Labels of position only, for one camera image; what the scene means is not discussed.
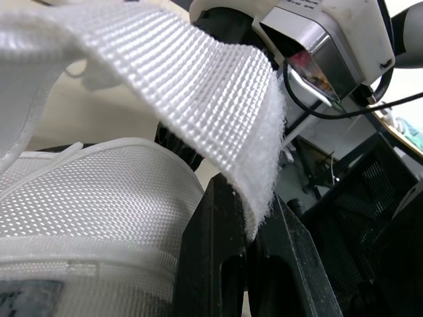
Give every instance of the white nylon strap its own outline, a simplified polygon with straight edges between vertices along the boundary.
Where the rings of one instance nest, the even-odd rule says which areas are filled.
[[[66,66],[95,61],[208,157],[243,198],[247,237],[268,211],[284,98],[262,52],[215,41],[146,3],[0,14],[0,174],[28,144]]]

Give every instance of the gray label patch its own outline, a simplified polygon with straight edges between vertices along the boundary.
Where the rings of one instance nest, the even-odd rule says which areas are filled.
[[[0,317],[52,317],[63,283],[0,281]]]

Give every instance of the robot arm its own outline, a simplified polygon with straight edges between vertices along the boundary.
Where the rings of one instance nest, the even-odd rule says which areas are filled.
[[[331,102],[369,86],[395,64],[377,0],[195,0],[191,20],[217,7],[253,18],[252,28],[274,54]]]
[[[398,68],[423,67],[423,3],[418,3],[392,19]]]

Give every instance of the black wire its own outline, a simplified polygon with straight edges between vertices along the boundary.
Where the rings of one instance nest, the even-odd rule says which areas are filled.
[[[383,22],[385,23],[386,31],[388,33],[392,50],[395,50],[394,29],[391,17],[389,16],[388,8],[386,6],[386,2],[385,0],[377,0],[377,3],[379,4],[379,9],[383,17]],[[375,91],[375,99],[377,102],[381,101],[383,96],[385,96],[385,93],[387,92],[389,85],[391,84],[393,73],[394,67],[390,68],[390,70],[388,70],[385,74],[382,75],[381,82],[379,83]]]
[[[350,112],[348,114],[340,114],[337,116],[333,116],[333,115],[329,115],[329,114],[322,114],[320,112],[316,112],[312,109],[310,109],[309,107],[307,107],[306,105],[304,105],[300,99],[298,99],[295,95],[295,93],[292,91],[291,85],[289,84],[289,77],[288,77],[288,63],[285,60],[284,61],[284,65],[283,65],[283,70],[284,70],[284,83],[285,83],[285,87],[286,90],[289,94],[289,96],[292,98],[292,100],[305,112],[307,112],[308,114],[318,117],[320,119],[326,119],[326,120],[337,120],[337,119],[346,119],[346,118],[352,118],[352,117],[356,117],[356,116],[360,116],[362,114],[369,114],[371,112],[374,111],[378,111],[378,110],[382,110],[382,109],[386,109],[386,108],[391,108],[391,107],[395,107],[395,106],[399,106],[401,104],[405,104],[407,102],[419,99],[419,98],[423,98],[423,92],[421,92],[420,94],[415,94],[413,96],[409,96],[394,102],[390,102],[388,104],[384,104],[382,106],[377,106],[377,107],[372,107],[372,108],[368,108],[368,109],[363,109],[360,111],[355,111],[355,112]]]

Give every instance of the black plastic bracket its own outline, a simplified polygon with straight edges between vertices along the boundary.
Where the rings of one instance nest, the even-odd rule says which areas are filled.
[[[240,197],[211,179],[182,238],[175,317],[240,317],[248,289],[252,317],[341,317],[307,229],[279,198],[246,248]]]

